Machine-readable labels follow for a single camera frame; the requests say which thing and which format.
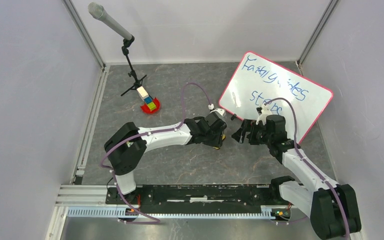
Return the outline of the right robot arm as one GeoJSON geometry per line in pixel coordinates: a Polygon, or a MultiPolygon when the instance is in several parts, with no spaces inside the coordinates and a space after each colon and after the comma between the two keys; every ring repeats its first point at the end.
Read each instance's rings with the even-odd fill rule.
{"type": "Polygon", "coordinates": [[[310,220],[322,240],[347,237],[362,229],[355,190],[339,184],[312,163],[295,140],[288,138],[286,119],[267,115],[265,121],[244,119],[232,138],[250,145],[266,145],[269,153],[298,178],[271,180],[269,199],[275,204],[290,202],[310,220]]]}

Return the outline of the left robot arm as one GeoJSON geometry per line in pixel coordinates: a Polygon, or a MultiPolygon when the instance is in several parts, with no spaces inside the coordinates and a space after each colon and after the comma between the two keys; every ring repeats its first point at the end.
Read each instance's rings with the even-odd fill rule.
{"type": "Polygon", "coordinates": [[[186,118],[179,123],[161,127],[137,127],[125,123],[105,144],[106,159],[115,175],[118,197],[125,204],[137,198],[134,169],[149,151],[169,146],[203,144],[221,148],[224,139],[226,112],[221,108],[207,116],[186,118]]]}

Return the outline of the yellow whiteboard eraser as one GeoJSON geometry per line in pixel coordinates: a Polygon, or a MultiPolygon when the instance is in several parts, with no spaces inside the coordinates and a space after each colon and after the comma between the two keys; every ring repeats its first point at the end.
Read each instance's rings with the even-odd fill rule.
{"type": "Polygon", "coordinates": [[[220,138],[219,138],[219,140],[218,140],[216,146],[214,146],[214,148],[215,148],[216,150],[219,150],[219,149],[223,146],[223,142],[224,142],[225,139],[226,139],[226,135],[225,135],[225,134],[223,134],[222,136],[220,136],[220,138]]]}

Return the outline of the pink framed whiteboard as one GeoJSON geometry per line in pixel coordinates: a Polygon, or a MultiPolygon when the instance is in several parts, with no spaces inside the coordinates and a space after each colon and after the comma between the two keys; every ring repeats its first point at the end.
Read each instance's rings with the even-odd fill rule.
{"type": "Polygon", "coordinates": [[[241,120],[255,120],[259,116],[256,108],[266,103],[272,114],[285,117],[290,139],[297,123],[296,141],[300,144],[333,96],[327,87],[249,51],[218,104],[241,120]]]}

